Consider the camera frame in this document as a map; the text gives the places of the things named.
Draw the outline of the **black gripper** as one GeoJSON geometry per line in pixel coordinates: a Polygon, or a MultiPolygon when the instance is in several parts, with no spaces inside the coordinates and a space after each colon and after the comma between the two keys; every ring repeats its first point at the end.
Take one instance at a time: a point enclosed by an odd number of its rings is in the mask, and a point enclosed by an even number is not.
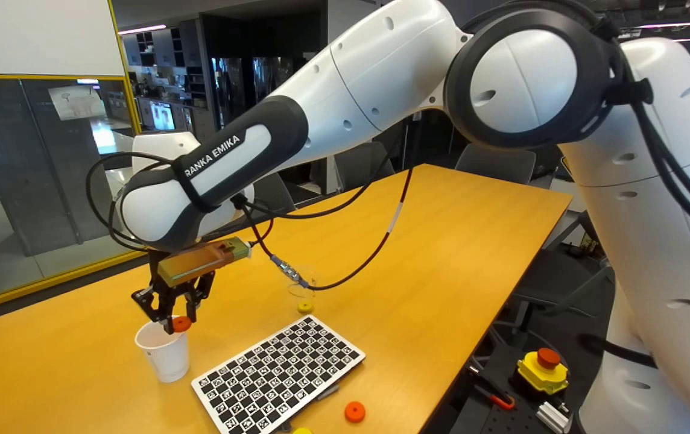
{"type": "Polygon", "coordinates": [[[174,332],[174,305],[185,299],[185,317],[190,323],[197,323],[197,310],[210,297],[210,288],[215,272],[208,272],[197,281],[183,283],[179,288],[169,288],[158,275],[156,266],[163,261],[163,253],[149,257],[149,285],[144,290],[134,290],[129,299],[142,310],[142,314],[158,323],[166,332],[174,332]]]}

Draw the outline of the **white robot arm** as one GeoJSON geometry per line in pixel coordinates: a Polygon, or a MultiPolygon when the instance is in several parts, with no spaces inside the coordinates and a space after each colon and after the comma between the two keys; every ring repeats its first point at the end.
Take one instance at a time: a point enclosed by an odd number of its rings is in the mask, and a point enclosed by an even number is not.
{"type": "Polygon", "coordinates": [[[518,0],[472,27],[442,0],[391,0],[211,141],[134,173],[120,223],[156,252],[187,248],[250,184],[423,108],[468,141],[563,152],[614,272],[611,351],[578,420],[690,434],[690,54],[571,0],[518,0]]]}

